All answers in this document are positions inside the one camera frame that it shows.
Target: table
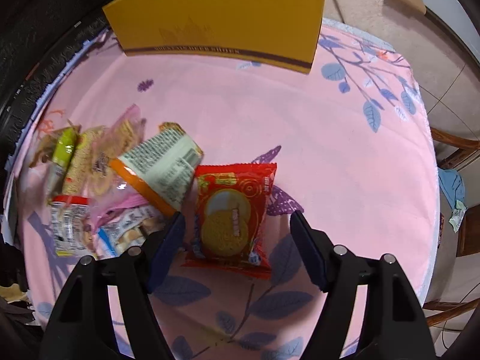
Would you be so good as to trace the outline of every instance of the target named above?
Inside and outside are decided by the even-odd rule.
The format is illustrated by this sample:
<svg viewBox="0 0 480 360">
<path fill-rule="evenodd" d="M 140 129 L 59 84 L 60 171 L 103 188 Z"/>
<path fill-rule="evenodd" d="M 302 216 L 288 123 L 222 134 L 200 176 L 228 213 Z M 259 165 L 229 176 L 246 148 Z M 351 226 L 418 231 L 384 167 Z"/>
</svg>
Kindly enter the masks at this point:
<svg viewBox="0 0 480 360">
<path fill-rule="evenodd" d="M 42 323 L 77 259 L 54 254 L 42 198 L 46 166 L 25 166 L 33 143 L 67 119 L 84 129 L 111 125 L 132 103 L 146 118 L 146 138 L 161 122 L 175 121 L 204 150 L 204 164 L 251 162 L 276 148 L 274 158 L 263 158 L 278 165 L 265 220 L 272 279 L 182 267 L 180 253 L 151 297 L 178 359 L 301 355 L 325 296 L 310 283 L 289 235 L 295 208 L 359 256 L 394 254 L 423 303 L 439 190 L 418 84 L 390 45 L 324 19 L 309 75 L 217 57 L 126 57 L 113 34 L 90 50 L 45 110 L 20 174 L 29 295 Z M 187 219 L 186 241 L 192 227 Z M 344 353 L 355 347 L 365 295 L 359 288 Z M 116 296 L 111 288 L 117 339 L 128 354 Z"/>
</svg>

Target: cookie package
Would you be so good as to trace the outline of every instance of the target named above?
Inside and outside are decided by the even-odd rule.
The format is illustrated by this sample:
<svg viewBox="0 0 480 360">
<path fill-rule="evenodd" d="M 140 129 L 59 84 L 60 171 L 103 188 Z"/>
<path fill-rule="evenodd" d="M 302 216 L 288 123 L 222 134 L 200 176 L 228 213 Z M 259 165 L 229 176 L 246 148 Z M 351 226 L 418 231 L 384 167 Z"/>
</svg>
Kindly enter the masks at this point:
<svg viewBox="0 0 480 360">
<path fill-rule="evenodd" d="M 195 236 L 184 266 L 212 267 L 268 279 L 262 248 L 276 163 L 199 166 Z"/>
<path fill-rule="evenodd" d="M 166 217 L 180 211 L 203 151 L 177 123 L 110 161 L 110 167 Z"/>
</svg>

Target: nutrition label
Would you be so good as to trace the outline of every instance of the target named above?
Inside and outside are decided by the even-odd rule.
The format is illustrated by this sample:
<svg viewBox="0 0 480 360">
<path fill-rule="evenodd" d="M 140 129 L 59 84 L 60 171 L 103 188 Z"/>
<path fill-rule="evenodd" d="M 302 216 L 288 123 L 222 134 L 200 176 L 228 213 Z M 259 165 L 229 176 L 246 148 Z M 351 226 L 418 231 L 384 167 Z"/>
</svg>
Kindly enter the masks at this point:
<svg viewBox="0 0 480 360">
<path fill-rule="evenodd" d="M 202 155 L 188 135 L 167 128 L 119 159 L 179 211 Z"/>
</svg>

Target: snack package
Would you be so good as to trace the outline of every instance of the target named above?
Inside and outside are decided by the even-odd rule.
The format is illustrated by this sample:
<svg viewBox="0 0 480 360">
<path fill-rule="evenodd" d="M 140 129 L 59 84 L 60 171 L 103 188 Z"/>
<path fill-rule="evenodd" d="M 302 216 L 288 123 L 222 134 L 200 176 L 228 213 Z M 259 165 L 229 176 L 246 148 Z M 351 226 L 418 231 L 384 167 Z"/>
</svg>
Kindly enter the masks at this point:
<svg viewBox="0 0 480 360">
<path fill-rule="evenodd" d="M 73 126 L 75 130 L 80 131 L 80 126 Z M 57 146 L 57 142 L 63 132 L 70 127 L 61 128 L 60 130 L 52 131 L 50 134 L 45 135 L 38 142 L 35 154 L 32 162 L 30 162 L 29 168 L 36 167 L 39 163 L 45 163 L 52 160 L 53 152 Z"/>
<path fill-rule="evenodd" d="M 63 180 L 61 191 L 63 195 L 78 195 L 82 192 L 92 168 L 92 145 L 102 136 L 104 130 L 104 126 L 89 128 L 78 138 L 73 158 Z"/>
<path fill-rule="evenodd" d="M 133 104 L 92 145 L 92 169 L 87 178 L 88 196 L 96 201 L 104 198 L 118 181 L 109 162 L 127 152 L 143 139 L 143 121 L 140 108 Z"/>
<path fill-rule="evenodd" d="M 86 225 L 88 199 L 57 195 L 51 203 L 50 227 L 57 256 L 95 255 L 90 227 Z"/>
<path fill-rule="evenodd" d="M 62 189 L 62 181 L 65 178 L 77 142 L 77 133 L 75 127 L 68 127 L 58 138 L 46 177 L 46 197 L 48 200 Z"/>
<path fill-rule="evenodd" d="M 111 168 L 166 217 L 180 211 L 203 151 L 177 123 L 110 162 Z"/>
<path fill-rule="evenodd" d="M 262 223 L 276 163 L 199 166 L 195 237 L 184 266 L 216 267 L 268 279 Z"/>
<path fill-rule="evenodd" d="M 120 256 L 131 246 L 141 246 L 146 238 L 165 226 L 164 217 L 153 206 L 126 210 L 116 220 L 102 225 L 98 236 L 109 248 L 112 257 Z"/>
</svg>

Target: barcode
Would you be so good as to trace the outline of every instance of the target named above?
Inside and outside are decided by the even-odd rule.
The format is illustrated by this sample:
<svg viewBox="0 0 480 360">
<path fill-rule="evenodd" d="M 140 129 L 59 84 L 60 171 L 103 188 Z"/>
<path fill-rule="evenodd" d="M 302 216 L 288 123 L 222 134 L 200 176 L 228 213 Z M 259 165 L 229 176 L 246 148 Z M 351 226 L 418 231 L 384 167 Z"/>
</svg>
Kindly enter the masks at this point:
<svg viewBox="0 0 480 360">
<path fill-rule="evenodd" d="M 195 149 L 190 149 L 188 152 L 183 156 L 183 159 L 188 162 L 188 164 L 195 169 L 199 163 L 200 157 L 198 156 Z"/>
</svg>

